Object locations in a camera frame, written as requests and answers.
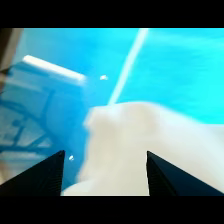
white fabric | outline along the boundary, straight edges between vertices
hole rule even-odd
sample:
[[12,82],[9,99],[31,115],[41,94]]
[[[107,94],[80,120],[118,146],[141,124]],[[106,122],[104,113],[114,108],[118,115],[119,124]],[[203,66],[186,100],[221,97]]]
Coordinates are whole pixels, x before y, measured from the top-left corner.
[[149,195],[148,150],[224,192],[223,127],[146,102],[96,107],[85,127],[79,182],[62,195]]

blue surface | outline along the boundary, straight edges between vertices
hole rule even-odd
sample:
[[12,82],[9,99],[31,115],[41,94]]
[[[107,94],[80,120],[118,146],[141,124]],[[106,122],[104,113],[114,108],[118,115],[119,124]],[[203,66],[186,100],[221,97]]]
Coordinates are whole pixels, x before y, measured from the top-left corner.
[[[2,103],[23,105],[54,147],[66,148],[63,188],[74,183],[83,161],[87,136],[83,120],[89,108],[108,103],[137,32],[24,30],[9,76],[27,85],[6,83]],[[21,63],[25,55],[82,73],[87,83],[75,86],[53,80]],[[205,123],[224,123],[223,73],[224,29],[150,29],[118,102],[157,102]],[[100,80],[101,75],[109,79]]]

blue water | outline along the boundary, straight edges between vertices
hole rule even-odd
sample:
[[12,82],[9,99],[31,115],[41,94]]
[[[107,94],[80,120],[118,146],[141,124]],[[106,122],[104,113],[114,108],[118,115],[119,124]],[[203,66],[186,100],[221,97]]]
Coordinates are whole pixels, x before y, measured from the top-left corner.
[[[2,104],[22,105],[50,136],[52,147],[66,149],[63,188],[74,183],[83,162],[88,135],[83,120],[91,107],[108,103],[137,32],[35,28],[22,34],[9,77],[27,85],[6,82]],[[82,73],[87,82],[75,86],[53,80],[21,63],[25,55]],[[100,80],[101,75],[108,80]],[[224,123],[223,86],[224,29],[153,28],[118,102],[156,102],[202,122],[220,124]]]

white line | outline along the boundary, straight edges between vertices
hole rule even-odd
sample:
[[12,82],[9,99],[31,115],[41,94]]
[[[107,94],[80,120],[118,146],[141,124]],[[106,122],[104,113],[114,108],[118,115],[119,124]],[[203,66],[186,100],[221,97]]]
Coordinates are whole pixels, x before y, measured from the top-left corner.
[[42,59],[39,58],[35,58],[33,56],[30,55],[26,55],[23,58],[23,62],[26,62],[27,64],[36,66],[38,68],[50,71],[50,72],[54,72],[57,73],[58,75],[62,75],[62,76],[66,76],[68,78],[72,78],[72,79],[77,79],[78,81],[84,81],[85,80],[85,76],[78,73],[78,72],[74,72],[71,71],[67,68],[63,68],[61,66],[52,64],[50,62],[44,61]]
[[117,99],[119,98],[121,91],[127,81],[128,74],[134,64],[135,58],[138,55],[144,40],[148,34],[149,28],[140,28],[137,34],[137,37],[131,47],[131,50],[126,57],[125,63],[123,65],[121,74],[119,76],[118,82],[114,88],[114,91],[110,97],[108,105],[112,105],[116,103]]

black triangle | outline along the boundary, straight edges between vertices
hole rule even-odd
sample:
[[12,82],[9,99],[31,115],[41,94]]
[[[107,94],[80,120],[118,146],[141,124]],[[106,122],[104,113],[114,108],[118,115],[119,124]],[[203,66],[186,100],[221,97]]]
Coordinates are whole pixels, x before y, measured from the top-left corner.
[[0,196],[60,196],[65,151],[59,151],[0,186]]
[[151,196],[223,196],[218,190],[151,152],[147,152],[147,175]]

